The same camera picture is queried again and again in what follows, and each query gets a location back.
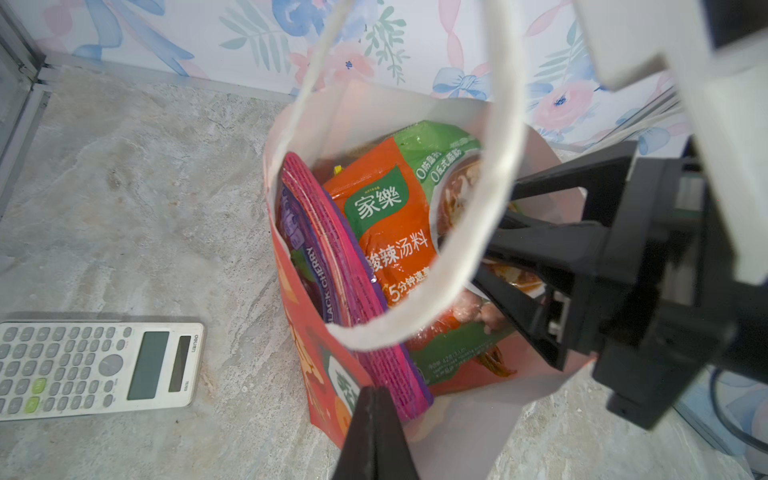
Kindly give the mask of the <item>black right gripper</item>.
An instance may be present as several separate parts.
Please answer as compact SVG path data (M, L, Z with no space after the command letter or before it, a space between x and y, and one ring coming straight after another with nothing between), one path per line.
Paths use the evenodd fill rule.
M595 354L608 409L653 428L707 366L765 382L767 284L738 281L709 180L622 141L514 184L511 200L583 188L582 222L508 213L484 256L536 274L531 298L482 264L474 285L551 367Z

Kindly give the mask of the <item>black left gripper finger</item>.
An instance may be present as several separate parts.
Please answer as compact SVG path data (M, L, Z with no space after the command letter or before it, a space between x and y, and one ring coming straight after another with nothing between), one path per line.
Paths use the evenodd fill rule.
M385 387L360 391L332 479L406 480L419 475Z

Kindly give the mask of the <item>green orange noodle packet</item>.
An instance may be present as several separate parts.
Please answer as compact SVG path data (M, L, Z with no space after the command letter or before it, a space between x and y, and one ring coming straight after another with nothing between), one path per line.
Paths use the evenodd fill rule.
M480 151L466 131L422 121L325 182L389 306L428 278L439 239L458 224L478 183ZM549 369L494 304L470 288L405 347L436 395Z

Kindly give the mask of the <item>purple Fox's candy bag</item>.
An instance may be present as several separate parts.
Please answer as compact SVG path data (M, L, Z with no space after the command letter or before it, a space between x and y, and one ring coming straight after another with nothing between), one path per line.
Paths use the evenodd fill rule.
M324 323L349 328L388 310L348 223L293 152L284 157L276 207L277 231ZM401 420L417 418L433 403L404 345L351 355L375 386L389 390Z

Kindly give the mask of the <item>red paper gift bag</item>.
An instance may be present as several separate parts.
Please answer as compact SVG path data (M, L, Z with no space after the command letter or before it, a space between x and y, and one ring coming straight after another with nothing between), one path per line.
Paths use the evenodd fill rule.
M406 302L438 258L437 241L481 176L488 69L472 89L444 72L437 96L369 83L371 57L353 46L341 80L354 3L325 10L294 105L263 156L281 296L303 370L311 422L335 444L365 448L354 414L386 388L396 414L374 430L377 467L404 478L488 473L521 407L559 389L587 358L549 366L512 326L487 332L451 312L419 320L405 342L347 349L338 328Z

